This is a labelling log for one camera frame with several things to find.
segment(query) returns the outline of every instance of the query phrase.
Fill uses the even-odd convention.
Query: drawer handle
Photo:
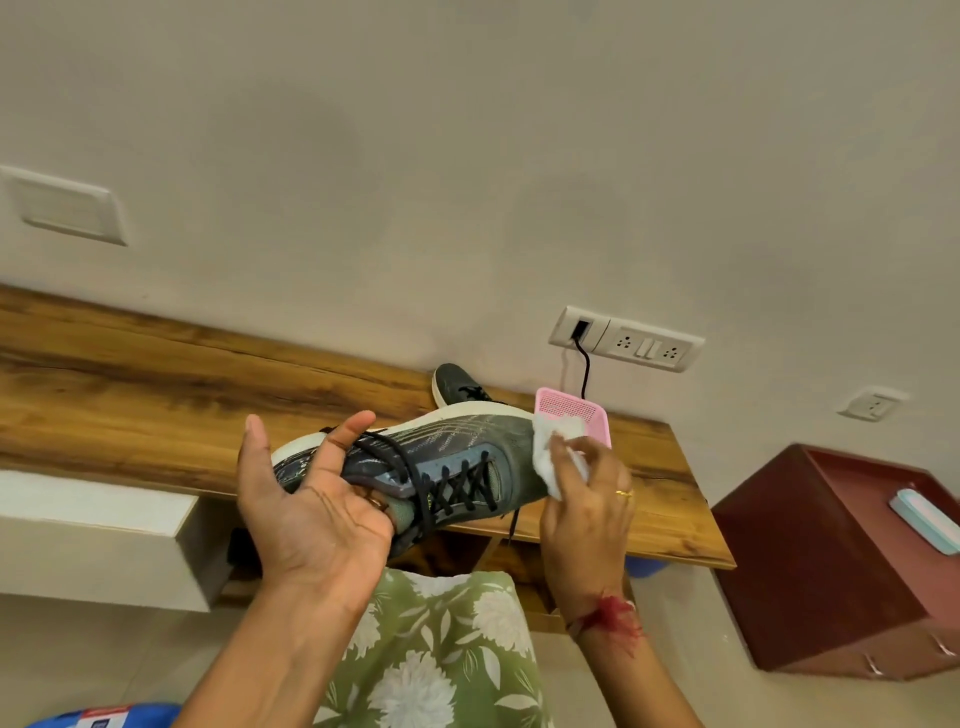
[[[872,658],[870,655],[864,655],[864,657],[867,660],[867,669],[870,671],[871,677],[886,677],[886,674],[884,674],[883,671],[876,666],[874,658]]]
[[[943,640],[941,640],[939,637],[937,637],[937,636],[934,635],[934,634],[931,634],[930,637],[932,637],[932,638],[933,638],[933,641],[937,644],[937,648],[940,650],[940,656],[941,656],[941,657],[956,657],[956,656],[957,656],[957,653],[954,652],[954,651],[953,651],[952,649],[950,649],[949,647],[947,647],[947,646],[944,644]]]

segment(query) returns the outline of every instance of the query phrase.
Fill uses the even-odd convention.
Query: shoe upper
[[[441,364],[433,373],[439,406],[460,401],[493,401],[487,391],[467,371],[456,364]]]
[[[527,418],[465,415],[391,428],[389,436],[367,433],[347,453],[343,477],[387,502],[396,556],[435,528],[501,516],[545,497],[532,448]],[[276,478],[288,492],[300,486],[314,450],[276,465]]]

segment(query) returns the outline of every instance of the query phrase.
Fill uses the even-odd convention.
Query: black cable
[[[587,356],[584,348],[580,346],[580,339],[574,339],[573,346],[577,348],[577,351],[584,356],[584,360],[587,362],[587,369],[584,371],[584,383],[580,385],[580,399],[585,400],[587,398],[587,380],[590,378],[590,357]]]

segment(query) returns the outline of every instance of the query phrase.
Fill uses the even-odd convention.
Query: floor
[[[960,725],[960,670],[906,685],[754,670],[705,569],[635,582],[662,659],[709,728]],[[242,612],[190,614],[0,595],[0,728],[81,706],[182,701]],[[576,647],[535,635],[557,728],[612,726]]]

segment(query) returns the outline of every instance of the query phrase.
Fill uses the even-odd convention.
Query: midsole
[[[518,407],[512,407],[509,404],[500,404],[500,402],[495,401],[461,401],[455,404],[449,404],[446,407],[441,407],[440,409],[435,409],[433,412],[427,412],[415,420],[410,420],[409,422],[378,431],[385,435],[390,435],[395,432],[402,432],[403,430],[413,429],[414,427],[429,425],[430,423],[441,420],[449,420],[454,417],[466,417],[468,415],[507,415],[509,417],[525,417],[528,420],[534,419],[534,416],[530,412]],[[325,435],[322,432],[312,432],[309,435],[298,437],[296,440],[292,440],[286,445],[274,450],[274,453],[270,456],[271,462],[276,465],[299,452],[315,448],[324,441],[324,437]]]
[[[437,370],[433,370],[433,376],[430,377],[430,390],[433,392],[433,401],[438,407],[446,407],[446,400],[440,394],[440,388],[437,386]]]

